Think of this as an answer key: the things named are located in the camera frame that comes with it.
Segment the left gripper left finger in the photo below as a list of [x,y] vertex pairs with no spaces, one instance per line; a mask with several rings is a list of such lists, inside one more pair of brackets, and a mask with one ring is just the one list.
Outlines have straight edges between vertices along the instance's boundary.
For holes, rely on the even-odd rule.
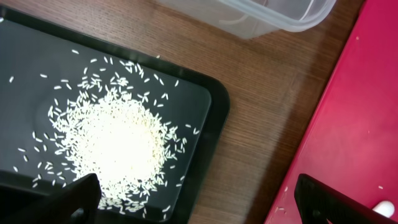
[[92,224],[100,198],[100,182],[96,174],[88,174],[48,196],[1,184],[1,223]]

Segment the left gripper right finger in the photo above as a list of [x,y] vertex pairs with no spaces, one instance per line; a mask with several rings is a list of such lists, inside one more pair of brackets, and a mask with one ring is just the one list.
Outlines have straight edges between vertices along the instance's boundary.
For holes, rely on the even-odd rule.
[[294,198],[303,224],[397,224],[307,174],[298,176]]

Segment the white rice pile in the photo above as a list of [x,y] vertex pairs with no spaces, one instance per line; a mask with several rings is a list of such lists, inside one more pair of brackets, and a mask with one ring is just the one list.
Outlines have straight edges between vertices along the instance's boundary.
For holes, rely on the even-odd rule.
[[53,133],[45,139],[33,135],[36,152],[54,144],[62,162],[45,162],[30,187],[38,187],[45,175],[53,187],[65,187],[94,173],[102,191],[100,209],[121,215],[147,210],[151,195],[168,185],[168,164],[184,153],[187,140],[145,106],[148,93],[136,93],[124,75],[114,72],[105,82],[93,73],[77,89],[63,113],[48,109]]

